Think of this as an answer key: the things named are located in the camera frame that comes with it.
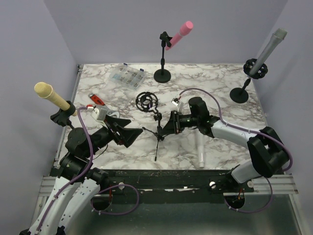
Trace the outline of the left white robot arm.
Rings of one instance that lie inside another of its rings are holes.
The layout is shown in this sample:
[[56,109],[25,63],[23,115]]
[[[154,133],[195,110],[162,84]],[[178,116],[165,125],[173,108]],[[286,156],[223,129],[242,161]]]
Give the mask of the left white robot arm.
[[107,116],[104,126],[89,135],[84,125],[73,128],[67,137],[67,154],[61,159],[48,200],[33,225],[22,235],[64,235],[70,223],[93,196],[118,187],[109,174],[93,165],[93,156],[111,141],[129,147],[143,132],[126,128],[128,119]]

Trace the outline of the black clip stand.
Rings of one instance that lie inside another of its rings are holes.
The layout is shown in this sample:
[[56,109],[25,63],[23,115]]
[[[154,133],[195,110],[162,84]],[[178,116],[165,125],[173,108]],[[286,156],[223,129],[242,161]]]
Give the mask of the black clip stand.
[[57,113],[50,116],[50,119],[59,126],[69,126],[71,129],[74,129],[69,117],[77,114],[76,108],[71,101],[68,100],[67,103],[69,104],[69,108],[67,110],[64,111],[59,109]]

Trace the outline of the white grey-head microphone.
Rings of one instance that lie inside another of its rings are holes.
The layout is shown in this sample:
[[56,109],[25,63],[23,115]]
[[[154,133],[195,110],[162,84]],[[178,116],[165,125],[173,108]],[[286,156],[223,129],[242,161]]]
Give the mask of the white grey-head microphone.
[[195,136],[199,168],[204,168],[205,167],[204,135],[199,130],[197,130]]

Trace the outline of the beige microphone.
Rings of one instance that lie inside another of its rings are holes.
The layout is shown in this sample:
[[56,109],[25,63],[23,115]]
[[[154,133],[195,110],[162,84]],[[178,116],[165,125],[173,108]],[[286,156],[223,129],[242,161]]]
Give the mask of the beige microphone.
[[61,110],[67,111],[70,109],[70,104],[58,95],[51,85],[45,82],[38,82],[34,86],[34,91],[40,98],[50,101]]

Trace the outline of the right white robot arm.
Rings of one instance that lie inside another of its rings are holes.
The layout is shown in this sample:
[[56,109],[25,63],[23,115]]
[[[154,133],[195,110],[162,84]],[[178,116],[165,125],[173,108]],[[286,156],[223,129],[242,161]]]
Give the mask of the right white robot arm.
[[159,133],[162,136],[179,134],[187,127],[196,127],[205,136],[227,140],[246,148],[250,160],[228,173],[225,187],[229,191],[237,191],[244,182],[256,177],[270,178],[289,160],[272,128],[244,131],[242,127],[231,127],[219,117],[210,115],[205,101],[200,97],[189,99],[188,104],[191,113],[183,115],[172,110],[169,121]]

